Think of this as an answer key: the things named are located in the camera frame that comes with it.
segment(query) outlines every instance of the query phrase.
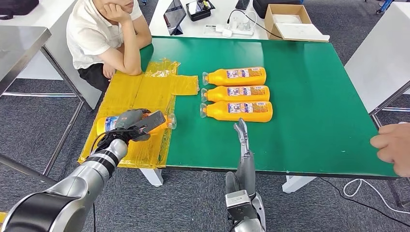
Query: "human hand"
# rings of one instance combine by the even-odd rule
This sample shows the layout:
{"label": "human hand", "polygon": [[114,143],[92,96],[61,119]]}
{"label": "human hand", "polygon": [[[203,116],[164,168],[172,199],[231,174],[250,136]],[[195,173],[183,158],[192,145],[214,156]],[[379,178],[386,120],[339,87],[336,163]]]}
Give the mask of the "human hand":
{"label": "human hand", "polygon": [[107,63],[104,63],[104,65],[102,66],[102,73],[108,79],[113,78],[115,72],[115,68]]}
{"label": "human hand", "polygon": [[116,4],[105,4],[103,8],[100,9],[101,14],[112,21],[124,23],[126,21],[131,21],[131,16],[129,13],[122,10],[120,5]]}
{"label": "human hand", "polygon": [[379,159],[394,164],[397,175],[410,177],[410,123],[380,127],[379,135],[370,143],[380,149],[377,152]]}

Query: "metal table frame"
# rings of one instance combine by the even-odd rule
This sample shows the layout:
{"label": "metal table frame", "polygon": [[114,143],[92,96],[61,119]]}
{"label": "metal table frame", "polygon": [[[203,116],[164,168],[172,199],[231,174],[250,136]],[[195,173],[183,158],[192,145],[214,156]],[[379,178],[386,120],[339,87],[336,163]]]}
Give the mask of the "metal table frame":
{"label": "metal table frame", "polygon": [[383,101],[378,107],[372,110],[369,115],[376,123],[377,127],[382,127],[382,123],[380,122],[379,118],[377,117],[377,113],[381,110],[383,111],[395,111],[395,112],[410,112],[410,108],[396,108],[396,107],[387,107],[392,102],[394,102],[398,97],[404,94],[407,90],[410,89],[410,81],[403,85],[400,89],[398,89],[394,94],[392,94],[389,98]]}
{"label": "metal table frame", "polygon": [[[55,184],[56,181],[49,178],[48,175],[51,171],[51,168],[53,167],[54,163],[56,162],[56,159],[65,143],[67,140],[67,137],[73,128],[73,125],[75,121],[78,118],[78,115],[86,102],[84,97],[81,95],[81,93],[77,90],[77,88],[74,86],[73,82],[68,78],[67,74],[65,71],[61,68],[61,66],[57,63],[57,61],[54,59],[53,55],[48,51],[47,47],[45,46],[45,43],[47,40],[51,37],[51,32],[47,28],[43,28],[44,31],[42,35],[37,39],[37,41],[25,51],[24,55],[20,58],[20,60],[10,69],[10,71],[6,74],[6,76],[3,79],[0,79],[0,96],[20,96],[20,97],[78,97],[80,100],[80,103],[78,104],[70,122],[67,125],[67,128],[65,129],[63,136],[61,137],[59,143],[57,144],[57,147],[55,148],[53,154],[51,155],[50,161],[48,162],[47,166],[45,167],[45,170],[43,173],[39,173],[26,165],[23,165],[3,154],[0,154],[0,162],[13,168],[16,169],[24,174],[30,175],[32,177],[35,177],[42,182],[47,182],[48,184]],[[27,64],[31,61],[31,59],[34,57],[34,55],[38,52],[41,51],[42,54],[47,58],[47,60],[51,63],[51,65],[54,67],[54,69],[57,71],[57,73],[61,76],[61,78],[68,84],[70,87],[70,90],[73,93],[16,93],[16,92],[5,92],[6,89],[13,83],[13,81],[17,78],[18,74],[23,71],[23,69],[27,66]]]}

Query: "bottle label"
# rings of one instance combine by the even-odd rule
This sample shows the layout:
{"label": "bottle label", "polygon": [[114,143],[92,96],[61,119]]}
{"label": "bottle label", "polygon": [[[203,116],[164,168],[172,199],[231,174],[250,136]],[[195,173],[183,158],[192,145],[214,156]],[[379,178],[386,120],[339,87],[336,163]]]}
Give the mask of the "bottle label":
{"label": "bottle label", "polygon": [[260,68],[228,69],[226,75],[228,78],[253,77],[262,76],[262,71]]}
{"label": "bottle label", "polygon": [[228,103],[228,113],[264,113],[268,112],[265,102]]}
{"label": "bottle label", "polygon": [[250,95],[263,95],[265,89],[263,86],[249,86],[249,87],[229,87],[229,96],[250,96]]}
{"label": "bottle label", "polygon": [[117,120],[118,120],[118,116],[105,118],[105,131],[114,130]]}

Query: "cardboard box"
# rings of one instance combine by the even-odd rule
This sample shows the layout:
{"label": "cardboard box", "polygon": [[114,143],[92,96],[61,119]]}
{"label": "cardboard box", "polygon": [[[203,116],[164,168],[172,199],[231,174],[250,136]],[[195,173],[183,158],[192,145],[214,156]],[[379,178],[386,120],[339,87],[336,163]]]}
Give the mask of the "cardboard box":
{"label": "cardboard box", "polygon": [[[312,21],[305,9],[304,5],[290,5],[290,4],[269,4],[265,16],[265,28],[275,35],[280,36],[280,32],[273,21],[272,15],[297,15],[300,17],[300,21],[303,24],[311,24]],[[268,32],[268,39],[270,40],[282,40],[281,37],[274,36]]]}

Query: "black pants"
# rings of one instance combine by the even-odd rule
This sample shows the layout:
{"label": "black pants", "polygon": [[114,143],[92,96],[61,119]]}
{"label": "black pants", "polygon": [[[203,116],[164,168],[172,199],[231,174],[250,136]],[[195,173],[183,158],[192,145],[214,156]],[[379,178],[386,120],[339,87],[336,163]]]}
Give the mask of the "black pants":
{"label": "black pants", "polygon": [[79,69],[80,77],[87,81],[91,86],[105,92],[110,84],[108,78],[103,74],[104,64],[93,64],[86,69]]}

